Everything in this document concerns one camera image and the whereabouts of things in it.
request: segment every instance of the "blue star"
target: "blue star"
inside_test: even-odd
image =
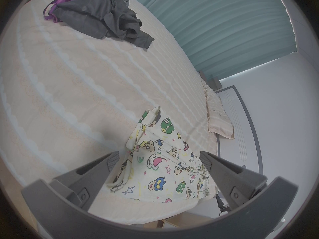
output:
[[[124,195],[126,195],[127,193],[133,193],[133,189],[135,188],[135,186],[133,186],[133,187],[131,187],[131,188],[127,188],[127,190],[126,191],[124,191],[124,192],[122,192],[122,193],[124,193]]]

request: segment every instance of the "mattress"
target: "mattress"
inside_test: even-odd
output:
[[[50,182],[115,150],[123,158],[140,115],[157,106],[195,153],[217,155],[203,81],[142,4],[130,0],[129,7],[141,19],[141,30],[155,39],[148,50],[44,20],[42,11],[51,1],[28,2],[0,46],[0,154],[21,185],[39,178]],[[213,181],[211,187],[216,192]],[[139,203],[115,197],[104,185],[89,212],[123,224],[146,223],[197,202]]]

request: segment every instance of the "star print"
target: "star print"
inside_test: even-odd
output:
[[[167,166],[167,167],[165,167],[166,168],[166,170],[167,170],[167,173],[171,173],[171,169],[169,168],[169,165]]]
[[[127,190],[126,191],[124,191],[124,192],[122,192],[122,193],[124,193],[124,195],[126,195],[127,193],[133,193],[133,189],[135,188],[135,186],[133,186],[133,187],[128,187],[127,188]]]

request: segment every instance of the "pink tongue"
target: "pink tongue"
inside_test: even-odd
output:
[[[161,157],[157,157],[157,158],[155,158],[154,160],[153,160],[153,165],[154,166],[157,166],[159,163],[161,163],[162,162],[162,158]]]

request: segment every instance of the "teal curtain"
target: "teal curtain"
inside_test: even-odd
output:
[[[223,79],[297,51],[281,0],[138,1],[207,79]]]

